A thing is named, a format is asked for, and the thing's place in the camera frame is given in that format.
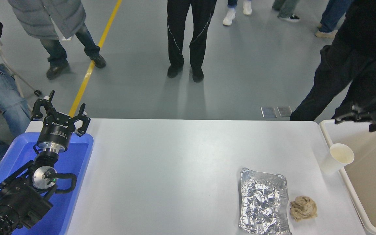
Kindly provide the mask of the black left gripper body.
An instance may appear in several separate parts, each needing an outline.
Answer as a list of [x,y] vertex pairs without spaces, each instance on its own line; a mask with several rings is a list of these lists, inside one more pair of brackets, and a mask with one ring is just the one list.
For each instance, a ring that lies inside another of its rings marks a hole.
[[61,147],[69,147],[73,131],[75,131],[75,125],[70,116],[65,114],[48,115],[43,121],[37,145],[45,147],[49,143],[55,143]]

